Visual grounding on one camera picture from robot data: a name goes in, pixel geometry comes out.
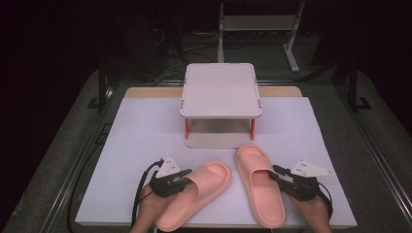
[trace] wire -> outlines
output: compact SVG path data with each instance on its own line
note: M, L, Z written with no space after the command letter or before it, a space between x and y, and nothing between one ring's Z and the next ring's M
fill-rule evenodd
M179 74L174 74L174 75L171 75L171 76L164 77L164 78L156 81L155 83L153 83L153 84L152 84L152 87L158 85L159 83L161 83L161 82L163 82L163 81L165 81L165 80L167 80L167 79L173 78L173 77L179 77L179 78L181 78L181 80L182 80L183 78L180 77L180 75L184 74L185 72L186 72L186 71L183 71L183 72L181 72L181 73L179 73Z
M256 39L251 35L247 36L245 34L236 34L235 36L229 36L227 38L227 35L229 33L230 32L226 32L224 34L224 36L226 37L226 39L224 39L223 41L223 46L225 49L239 50L245 47L253 46L257 43Z
M166 62L166 69L167 69L167 71L169 72L169 74L171 74L171 75L176 75L176 73L180 73L180 72L182 72L182 71L180 71L180 70L178 70L178 64L177 64L177 56L170 56L170 57L168 57L169 59L172 59L173 58L173 61L174 61L174 64L171 64L171 62Z
M219 34L214 33L213 35L215 35L215 36L214 36L212 39L207 40L207 41L202 42L202 43L199 43L199 44L194 45L194 46L192 46L192 47L185 48L185 49L183 49L183 52L190 51L190 50L197 50L197 49L200 49L200 48L204 48L204 47L206 47L206 46L208 46L208 45L211 45L211 44L217 42L217 39L219 38ZM175 50L169 50L168 53L170 53L170 54L177 54L177 52L176 52Z
M144 196L142 199L140 199L140 194L142 193L143 185L145 184L146 177L148 176L149 172L151 171L151 169L154 166L160 167L161 164L163 164L163 159L160 159L158 162L154 162L151 166L149 166L149 168L142 175L142 179L139 182L139 186L137 187L137 191L136 191L136 196L134 198L133 210L132 210L132 213L131 213L130 228L133 227L134 223L136 223L137 207L139 206L140 201L143 200L144 198L146 198L147 196L149 196L149 194L148 194L148 195Z
M206 57L208 61L210 61L210 63L214 63L214 61L212 60L212 58L210 58L210 56L205 55L203 53L193 52L193 53L188 53L188 55L200 55L200 56Z
M329 196L330 204L331 204L332 203L332 196L330 195L329 190L327 190L327 188L323 184L321 184L321 183L319 183L319 184L326 190L327 195Z
M146 197L150 196L152 193L154 193L153 191L149 192L148 194L146 194L146 196L140 198L139 203L143 201L143 199L145 199Z
M154 42L155 44L157 44L158 46L160 46L160 44L163 43L163 41L164 41L164 32L163 32L163 30L158 29L158 28L154 28L154 31L158 31L158 32L161 33L161 39L160 39L160 41L159 41L159 42Z
M112 125L113 125L113 123L105 123L103 125L102 129L100 130L99 135L97 136L96 140L94 141L95 146L94 146L93 150L91 150L91 152L87 155L87 159L86 159L85 163L82 165L82 168L80 170L80 174L76 179L75 185L73 186L72 192L70 194L70 200L69 200L69 206L68 206L68 209L67 209L67 218L66 218L67 228L68 228L69 232L71 232L71 233L74 232L73 228L72 228L72 224L71 224L71 222L72 222L71 221L71 213L72 213L73 197L74 197L77 185L79 184L79 180L80 180L83 172L85 171L85 167L88 164L88 162L90 161L91 156L96 152L96 150L100 146L102 146L106 143L106 139L109 135L109 133L105 133L106 126L112 126Z

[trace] dark background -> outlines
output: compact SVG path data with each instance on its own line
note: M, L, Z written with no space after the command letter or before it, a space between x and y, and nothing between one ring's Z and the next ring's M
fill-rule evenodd
M165 31L166 47L177 47L181 33L217 30L219 1L148 2L0 1L0 229L99 65L113 83L144 79L162 69L153 26ZM226 10L243 14L287 13L296 6L228 2ZM299 27L299 34L321 33L314 64L349 52L410 133L411 12L410 0L308 0Z

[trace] white stand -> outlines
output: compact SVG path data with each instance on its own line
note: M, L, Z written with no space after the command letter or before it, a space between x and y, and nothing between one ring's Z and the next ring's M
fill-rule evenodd
M294 38L296 37L297 28L299 27L305 0L299 3L295 15L284 16L225 16L223 13L223 2L221 2L220 20L219 20L219 47L218 62L224 63L223 53L223 33L224 31L291 31L289 41L284 44L285 54L291 69L294 73L299 72L296 60L292 53Z
M261 115L253 65L190 64L181 104L186 145L190 148L239 148L255 137Z

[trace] pink slide sandal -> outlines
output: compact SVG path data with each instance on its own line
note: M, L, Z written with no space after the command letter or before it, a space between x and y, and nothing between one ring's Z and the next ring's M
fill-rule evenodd
M236 166L256 221L267 228L282 226L285 207L279 185L269 179L267 171L274 170L264 152L254 145L245 145L237 152Z
M230 185L231 172L220 162L207 163L185 178L192 181L178 193L155 222L162 231L170 232L185 224L196 212L211 202Z

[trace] white plastic tag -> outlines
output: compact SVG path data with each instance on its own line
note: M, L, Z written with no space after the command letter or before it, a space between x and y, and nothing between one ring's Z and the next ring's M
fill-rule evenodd
M291 173L301 177L329 176L333 172L309 161L301 160L291 169Z
M179 172L180 167L176 164L176 161L172 157L168 156L155 176L157 178L163 178Z

